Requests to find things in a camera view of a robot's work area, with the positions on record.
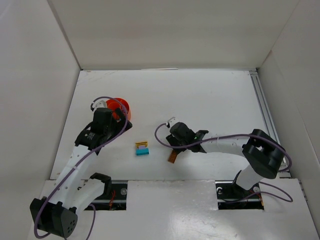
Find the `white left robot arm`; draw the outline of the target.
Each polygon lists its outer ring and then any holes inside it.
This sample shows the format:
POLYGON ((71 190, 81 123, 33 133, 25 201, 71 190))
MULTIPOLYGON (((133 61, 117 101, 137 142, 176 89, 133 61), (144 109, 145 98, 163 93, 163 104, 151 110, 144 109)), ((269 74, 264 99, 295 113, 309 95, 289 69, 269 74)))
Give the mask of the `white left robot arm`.
POLYGON ((34 235, 43 239, 55 235, 67 239, 75 230, 78 215, 97 197, 111 189, 111 178, 94 173, 83 187, 83 175, 99 155, 101 149, 129 130, 125 108, 115 110, 98 107, 93 120, 77 136, 66 166, 54 183, 52 192, 30 204, 34 235))

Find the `brown lego plate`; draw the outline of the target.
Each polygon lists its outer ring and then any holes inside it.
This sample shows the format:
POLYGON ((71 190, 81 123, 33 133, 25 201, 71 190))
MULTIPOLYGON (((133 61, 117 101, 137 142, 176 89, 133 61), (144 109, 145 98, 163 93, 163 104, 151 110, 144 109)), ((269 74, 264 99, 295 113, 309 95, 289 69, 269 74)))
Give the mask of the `brown lego plate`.
POLYGON ((177 156, 178 154, 175 151, 172 151, 167 161, 171 164, 174 164, 177 159, 177 156))

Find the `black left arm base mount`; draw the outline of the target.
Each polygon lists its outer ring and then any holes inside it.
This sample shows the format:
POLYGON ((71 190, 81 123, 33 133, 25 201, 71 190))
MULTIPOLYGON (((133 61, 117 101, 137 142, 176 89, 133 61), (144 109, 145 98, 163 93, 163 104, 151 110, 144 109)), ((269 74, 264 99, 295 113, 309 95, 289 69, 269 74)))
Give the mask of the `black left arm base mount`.
POLYGON ((108 175, 94 173, 89 178, 99 180, 104 184, 102 195, 96 197, 92 204, 97 211, 125 211, 127 208, 128 182, 113 181, 108 175))

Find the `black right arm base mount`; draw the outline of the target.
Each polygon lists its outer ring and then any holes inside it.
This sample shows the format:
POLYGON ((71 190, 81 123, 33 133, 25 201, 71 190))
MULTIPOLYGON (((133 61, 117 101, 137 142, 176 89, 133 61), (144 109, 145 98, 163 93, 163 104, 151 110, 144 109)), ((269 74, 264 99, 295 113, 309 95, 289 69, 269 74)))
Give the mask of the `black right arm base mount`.
POLYGON ((219 210, 263 210, 264 205, 260 191, 256 184, 250 190, 245 190, 231 181, 215 183, 217 206, 219 210))

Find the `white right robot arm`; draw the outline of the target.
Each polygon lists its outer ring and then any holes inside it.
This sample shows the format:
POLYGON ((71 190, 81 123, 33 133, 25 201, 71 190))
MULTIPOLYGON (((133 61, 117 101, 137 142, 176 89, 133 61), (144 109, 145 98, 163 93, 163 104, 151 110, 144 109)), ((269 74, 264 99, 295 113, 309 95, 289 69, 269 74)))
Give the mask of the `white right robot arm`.
POLYGON ((247 142, 239 137, 222 138, 208 130, 194 132, 176 118, 168 120, 170 134, 166 137, 176 153, 190 150, 193 153, 223 153, 241 156, 248 166, 240 170, 233 180, 246 191, 262 179, 275 179, 284 158, 284 148, 260 129, 254 129, 247 142))

